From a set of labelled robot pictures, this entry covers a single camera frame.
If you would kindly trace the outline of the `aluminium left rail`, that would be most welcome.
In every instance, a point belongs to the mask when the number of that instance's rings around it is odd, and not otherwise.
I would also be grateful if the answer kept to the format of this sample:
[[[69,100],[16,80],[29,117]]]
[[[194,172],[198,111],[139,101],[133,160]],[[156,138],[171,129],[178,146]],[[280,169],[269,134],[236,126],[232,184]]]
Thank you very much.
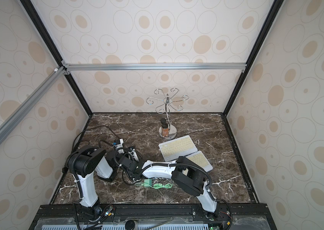
[[[24,117],[35,107],[38,101],[44,96],[49,88],[64,75],[65,68],[58,67],[56,71],[46,78],[41,85],[33,91],[33,93],[9,116],[7,120],[0,126],[0,145],[8,137],[8,135],[16,128],[16,126],[24,119]]]

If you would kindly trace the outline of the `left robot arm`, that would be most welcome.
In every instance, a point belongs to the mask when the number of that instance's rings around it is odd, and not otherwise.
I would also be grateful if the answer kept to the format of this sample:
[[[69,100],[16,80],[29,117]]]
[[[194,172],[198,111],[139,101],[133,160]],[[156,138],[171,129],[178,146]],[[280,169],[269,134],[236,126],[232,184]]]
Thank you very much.
[[[67,158],[65,166],[72,173],[77,184],[80,204],[92,208],[99,202],[95,190],[94,175],[102,180],[112,182],[117,176],[118,165],[113,157],[106,157],[106,150],[85,145]]]

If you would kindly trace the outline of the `chrome hook stand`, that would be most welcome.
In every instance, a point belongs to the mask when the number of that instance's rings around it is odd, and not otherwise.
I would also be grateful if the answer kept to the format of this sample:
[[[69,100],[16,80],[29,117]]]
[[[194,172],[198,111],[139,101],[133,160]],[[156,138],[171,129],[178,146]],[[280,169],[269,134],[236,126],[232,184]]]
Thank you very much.
[[[170,120],[171,109],[173,109],[175,112],[181,112],[184,109],[183,106],[181,106],[181,105],[174,107],[173,103],[185,102],[189,99],[188,95],[182,95],[181,99],[175,100],[174,97],[177,95],[177,93],[179,93],[179,89],[177,89],[177,88],[172,88],[170,90],[170,92],[173,93],[173,95],[169,95],[169,93],[164,93],[164,91],[162,89],[158,88],[154,91],[154,94],[159,95],[160,93],[162,93],[162,95],[164,96],[163,99],[159,99],[159,98],[156,98],[153,96],[150,96],[146,99],[146,103],[148,105],[153,105],[154,101],[160,101],[163,103],[162,105],[159,105],[155,108],[155,112],[157,114],[165,114],[165,119],[167,121],[167,124],[169,125],[169,137],[168,138],[163,137],[161,125],[158,130],[159,136],[165,140],[173,140],[177,135],[177,128],[172,124],[172,122]]]

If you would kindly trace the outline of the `aluminium back rail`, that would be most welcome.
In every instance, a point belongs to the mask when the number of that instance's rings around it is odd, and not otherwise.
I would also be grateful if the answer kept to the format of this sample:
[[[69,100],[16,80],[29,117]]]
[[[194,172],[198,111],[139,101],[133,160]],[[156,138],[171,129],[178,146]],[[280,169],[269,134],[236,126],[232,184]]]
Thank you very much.
[[[64,64],[68,71],[245,70],[246,63]]]

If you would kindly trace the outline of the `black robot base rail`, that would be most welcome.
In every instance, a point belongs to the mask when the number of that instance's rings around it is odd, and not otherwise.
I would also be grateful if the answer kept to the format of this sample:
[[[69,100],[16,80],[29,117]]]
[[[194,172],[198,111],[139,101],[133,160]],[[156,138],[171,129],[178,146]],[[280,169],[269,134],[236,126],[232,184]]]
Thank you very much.
[[[102,205],[95,221],[73,205],[44,205],[31,230],[275,230],[264,204],[222,204],[209,217],[198,204]]]

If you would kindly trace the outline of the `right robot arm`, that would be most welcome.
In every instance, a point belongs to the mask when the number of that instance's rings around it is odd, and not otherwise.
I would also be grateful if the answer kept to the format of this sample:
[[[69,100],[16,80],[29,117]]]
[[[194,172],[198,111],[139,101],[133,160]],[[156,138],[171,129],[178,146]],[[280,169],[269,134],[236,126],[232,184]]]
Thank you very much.
[[[202,167],[187,157],[180,156],[172,162],[135,161],[128,157],[115,160],[132,180],[164,178],[173,180],[183,191],[195,196],[204,211],[215,213],[218,201],[211,192],[213,180]]]

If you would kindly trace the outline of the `orange spice bottle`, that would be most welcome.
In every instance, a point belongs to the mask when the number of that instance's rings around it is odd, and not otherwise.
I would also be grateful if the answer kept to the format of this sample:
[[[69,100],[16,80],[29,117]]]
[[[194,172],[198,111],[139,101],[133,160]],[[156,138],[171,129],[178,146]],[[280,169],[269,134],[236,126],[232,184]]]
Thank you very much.
[[[162,124],[162,135],[164,138],[169,137],[169,125],[167,123]]]

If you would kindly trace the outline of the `dark spice bottle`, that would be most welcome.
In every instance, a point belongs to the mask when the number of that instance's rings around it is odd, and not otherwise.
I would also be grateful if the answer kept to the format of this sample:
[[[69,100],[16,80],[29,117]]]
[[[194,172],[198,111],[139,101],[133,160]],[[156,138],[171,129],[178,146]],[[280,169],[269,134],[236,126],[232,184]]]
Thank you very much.
[[[162,118],[162,119],[160,120],[160,122],[161,122],[161,127],[162,127],[163,129],[168,128],[168,124],[167,124],[167,121],[166,121],[165,118]]]

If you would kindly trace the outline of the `light green charger plug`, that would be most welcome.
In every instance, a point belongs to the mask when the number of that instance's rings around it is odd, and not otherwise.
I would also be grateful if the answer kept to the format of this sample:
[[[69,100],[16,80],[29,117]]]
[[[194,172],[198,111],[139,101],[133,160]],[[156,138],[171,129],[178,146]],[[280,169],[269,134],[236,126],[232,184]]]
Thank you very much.
[[[153,187],[152,179],[144,179],[144,187]]]

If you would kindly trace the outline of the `white wireless keyboard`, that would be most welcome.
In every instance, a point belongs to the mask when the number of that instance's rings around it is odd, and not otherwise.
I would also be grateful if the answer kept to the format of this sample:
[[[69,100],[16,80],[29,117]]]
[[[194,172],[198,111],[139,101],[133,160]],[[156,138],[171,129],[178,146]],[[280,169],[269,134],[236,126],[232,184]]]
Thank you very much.
[[[210,164],[202,151],[197,151],[195,153],[187,155],[186,158],[203,168],[206,172],[213,170],[213,166]]]
[[[188,156],[198,151],[189,135],[170,140],[158,145],[165,162]]]

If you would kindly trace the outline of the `aluminium rail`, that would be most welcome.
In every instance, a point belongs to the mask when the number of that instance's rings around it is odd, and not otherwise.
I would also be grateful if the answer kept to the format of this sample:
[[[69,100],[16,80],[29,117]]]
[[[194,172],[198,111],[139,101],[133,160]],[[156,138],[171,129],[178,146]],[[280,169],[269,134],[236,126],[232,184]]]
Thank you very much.
[[[9,116],[7,120],[0,126],[0,145],[8,137],[8,135],[16,128],[16,126],[24,119],[24,117],[35,107],[38,101],[44,96],[49,88],[64,75],[65,68],[58,67],[56,71],[46,78],[41,85],[33,91],[33,93]]]
[[[64,64],[68,71],[245,70],[246,63]]]

